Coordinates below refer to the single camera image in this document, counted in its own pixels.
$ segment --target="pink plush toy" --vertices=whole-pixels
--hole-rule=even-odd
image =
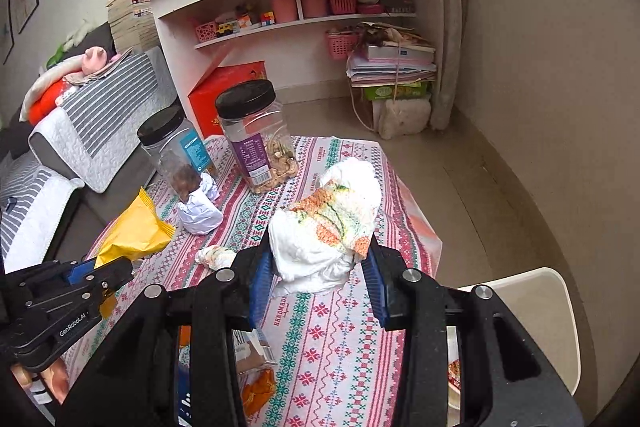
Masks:
[[[82,57],[82,73],[85,75],[100,71],[107,63],[107,52],[104,48],[94,46],[84,52]]]

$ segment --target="silver screw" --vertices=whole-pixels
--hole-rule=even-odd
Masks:
[[[409,282],[418,282],[422,274],[415,268],[408,268],[402,272],[402,278]]]
[[[145,288],[145,297],[155,299],[162,293],[162,286],[159,284],[150,284]]]
[[[494,296],[494,291],[489,286],[482,284],[476,288],[476,295],[481,299],[487,300]]]
[[[216,272],[216,279],[220,282],[229,282],[236,276],[236,272],[230,268],[223,268]]]

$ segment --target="red gift box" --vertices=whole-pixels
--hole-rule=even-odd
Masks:
[[[218,122],[216,98],[229,87],[248,80],[266,80],[267,71],[264,61],[238,64],[237,66],[220,66],[213,70],[203,81],[189,93],[191,108],[196,115],[202,137],[212,134],[223,134]]]

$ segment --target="plastic jar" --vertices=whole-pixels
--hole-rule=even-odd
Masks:
[[[193,124],[181,107],[172,105],[147,118],[138,139],[156,169],[183,203],[200,186],[200,173],[218,173]]]
[[[268,80],[250,80],[223,91],[216,110],[242,177],[254,194],[268,192],[298,174],[282,104]]]

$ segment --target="black jar lid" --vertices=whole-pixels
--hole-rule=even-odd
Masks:
[[[180,127],[184,111],[178,105],[161,109],[147,118],[138,128],[138,139],[145,146],[155,145]]]
[[[275,99],[276,92],[268,80],[249,80],[221,92],[216,110],[220,118],[240,120],[269,107]]]

